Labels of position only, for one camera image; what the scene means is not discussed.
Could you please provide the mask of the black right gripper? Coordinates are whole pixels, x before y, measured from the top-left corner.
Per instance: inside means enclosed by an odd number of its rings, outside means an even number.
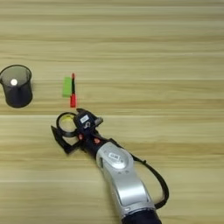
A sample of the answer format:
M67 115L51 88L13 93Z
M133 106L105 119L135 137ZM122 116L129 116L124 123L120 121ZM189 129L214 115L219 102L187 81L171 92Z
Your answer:
M103 123L101 117L97 117L94 120L94 124L99 126ZM79 147L81 147L85 152L89 153L93 158L96 158L98 150L106 143L113 142L111 138L104 138L99 134L96 129L77 129L73 132L66 132L61 128L51 127L54 139L59 144L59 146L64 150L66 154L70 154ZM78 133L79 140L73 145L67 143L64 137L72 138L76 137Z

